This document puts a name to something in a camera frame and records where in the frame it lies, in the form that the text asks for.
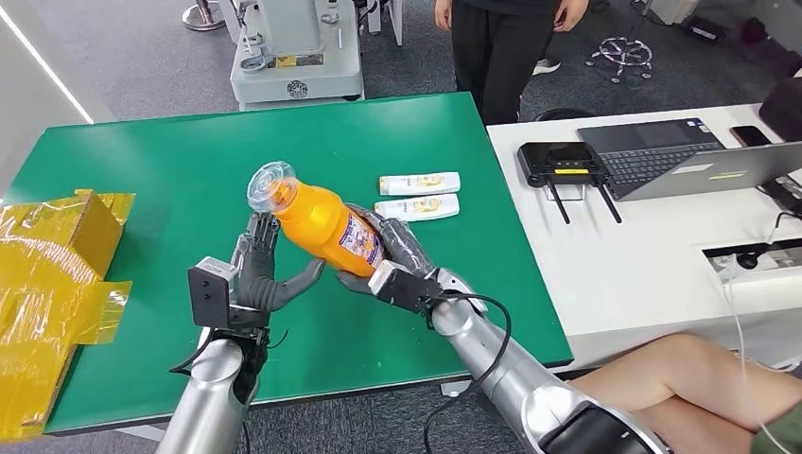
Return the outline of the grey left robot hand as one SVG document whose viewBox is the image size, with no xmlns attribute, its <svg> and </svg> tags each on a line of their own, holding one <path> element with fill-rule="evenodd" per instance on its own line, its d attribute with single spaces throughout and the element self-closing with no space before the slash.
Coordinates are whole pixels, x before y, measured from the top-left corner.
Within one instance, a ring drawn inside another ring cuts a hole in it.
<svg viewBox="0 0 802 454">
<path fill-rule="evenodd" d="M 271 213 L 253 212 L 246 231 L 237 240 L 233 262 L 239 270 L 235 303 L 270 314 L 312 287 L 321 277 L 325 262 L 312 259 L 285 281 L 275 278 L 275 253 L 279 221 Z"/>
</svg>

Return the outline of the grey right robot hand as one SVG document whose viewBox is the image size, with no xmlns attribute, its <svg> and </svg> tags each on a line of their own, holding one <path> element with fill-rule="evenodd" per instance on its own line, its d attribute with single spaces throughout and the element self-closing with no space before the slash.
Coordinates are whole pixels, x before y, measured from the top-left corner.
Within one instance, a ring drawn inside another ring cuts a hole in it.
<svg viewBox="0 0 802 454">
<path fill-rule="evenodd" d="M 423 281 L 427 281 L 435 272 L 436 267 L 405 221 L 384 218 L 355 203 L 347 203 L 346 206 L 374 229 L 388 260 L 403 266 L 410 274 Z"/>
</svg>

